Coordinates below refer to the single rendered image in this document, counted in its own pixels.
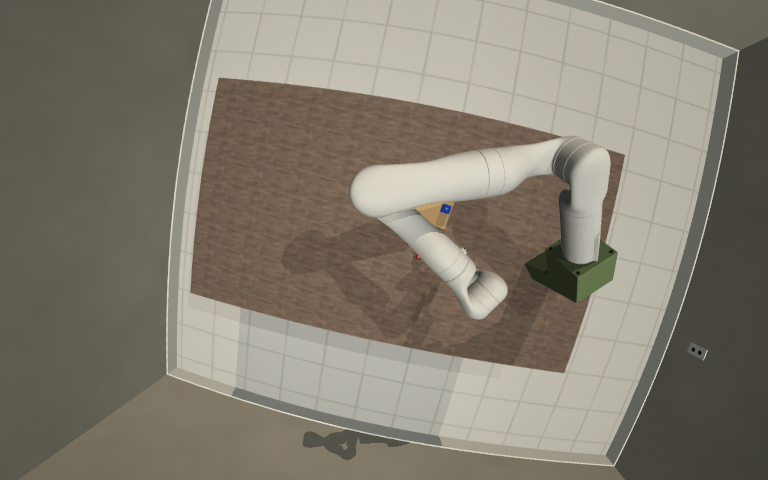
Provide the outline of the tan flat mat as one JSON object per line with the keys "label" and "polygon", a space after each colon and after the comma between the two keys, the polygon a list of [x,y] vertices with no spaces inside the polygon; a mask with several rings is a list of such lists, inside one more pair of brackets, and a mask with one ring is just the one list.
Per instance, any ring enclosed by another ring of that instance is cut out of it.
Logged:
{"label": "tan flat mat", "polygon": [[415,209],[420,214],[422,214],[429,222],[431,222],[434,226],[439,227],[441,229],[445,229],[450,213],[446,214],[440,211],[443,203],[452,206],[450,210],[450,213],[451,213],[454,202],[432,203],[432,204],[415,207]]}

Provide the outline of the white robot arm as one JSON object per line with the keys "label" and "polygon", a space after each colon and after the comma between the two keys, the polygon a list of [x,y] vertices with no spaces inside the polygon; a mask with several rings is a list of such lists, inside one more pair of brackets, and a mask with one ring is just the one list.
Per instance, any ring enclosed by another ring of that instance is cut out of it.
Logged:
{"label": "white robot arm", "polygon": [[399,235],[451,288],[465,313],[480,320],[505,299],[507,284],[493,272],[476,270],[474,262],[415,207],[500,196],[525,178],[557,176],[570,185],[559,195],[562,254],[572,263],[585,264],[598,261],[609,174],[605,148],[564,136],[427,162],[370,165],[352,179],[350,199],[361,214]]}

